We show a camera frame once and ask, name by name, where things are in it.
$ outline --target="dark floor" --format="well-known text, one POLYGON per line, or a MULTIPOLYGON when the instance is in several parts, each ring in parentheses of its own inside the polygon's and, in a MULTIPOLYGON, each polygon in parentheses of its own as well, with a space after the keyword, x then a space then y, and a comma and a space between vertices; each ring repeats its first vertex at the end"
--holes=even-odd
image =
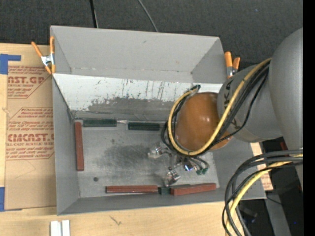
MULTIPOLYGON (((219 36, 224 51, 241 57, 241 67, 271 57, 303 26, 303 0, 142 2, 158 31, 219 36)), ((100 28, 155 30, 137 0, 94 0, 94 6, 100 28)), ((50 25, 93 27, 89 0, 0 0, 0 42, 48 44, 50 25)), ((281 194, 281 201, 291 234, 303 235, 301 191, 295 186, 281 194)), ((253 235, 272 235, 263 201, 244 204, 258 214, 249 225, 253 235)))

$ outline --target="open box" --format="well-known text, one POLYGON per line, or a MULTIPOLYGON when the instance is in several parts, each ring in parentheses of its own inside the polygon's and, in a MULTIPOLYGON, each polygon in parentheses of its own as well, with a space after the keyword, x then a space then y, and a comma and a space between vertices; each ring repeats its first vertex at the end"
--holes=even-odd
MULTIPOLYGON (((163 185, 169 159, 148 158, 160 130, 129 130, 133 122, 162 126, 175 100, 193 85, 219 92, 226 79, 218 37, 142 31, 51 27, 57 213, 186 205, 224 200, 237 167, 252 157, 249 143, 234 138, 203 155, 202 176, 179 169, 176 184, 215 182, 211 192, 174 197, 108 194, 108 185, 163 185), (112 120, 107 127, 83 126, 85 170, 76 170, 74 122, 112 120)), ((244 198, 264 198, 258 181, 244 198)))

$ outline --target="white plastic piece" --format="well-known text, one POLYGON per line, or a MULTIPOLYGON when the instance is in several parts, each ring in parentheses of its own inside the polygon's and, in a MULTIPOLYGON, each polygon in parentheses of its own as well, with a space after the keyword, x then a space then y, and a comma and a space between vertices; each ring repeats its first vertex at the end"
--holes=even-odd
POLYGON ((51 221, 50 236, 70 236, 70 221, 51 221))

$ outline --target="blue tape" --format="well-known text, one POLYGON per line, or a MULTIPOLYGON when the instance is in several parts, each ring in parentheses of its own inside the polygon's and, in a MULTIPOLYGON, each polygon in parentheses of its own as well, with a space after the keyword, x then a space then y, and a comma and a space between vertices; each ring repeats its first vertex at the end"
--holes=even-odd
POLYGON ((4 211, 4 187, 0 187, 0 211, 4 211))
POLYGON ((21 55, 0 54, 0 74, 8 74, 9 61, 21 61, 21 55))

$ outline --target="box floor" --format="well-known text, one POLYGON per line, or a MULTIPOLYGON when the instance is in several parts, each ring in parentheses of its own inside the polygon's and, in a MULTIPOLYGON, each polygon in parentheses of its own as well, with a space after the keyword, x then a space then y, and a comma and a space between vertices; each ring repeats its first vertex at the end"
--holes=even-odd
MULTIPOLYGON (((83 127, 82 133, 85 170, 77 172, 81 198, 118 195, 105 193, 108 185, 163 185, 170 157, 147 156, 160 141, 160 131, 128 130, 118 123, 117 127, 83 127)), ((174 185, 214 182, 219 188, 212 153, 202 158, 210 164, 205 175, 178 167, 181 178, 174 185)))

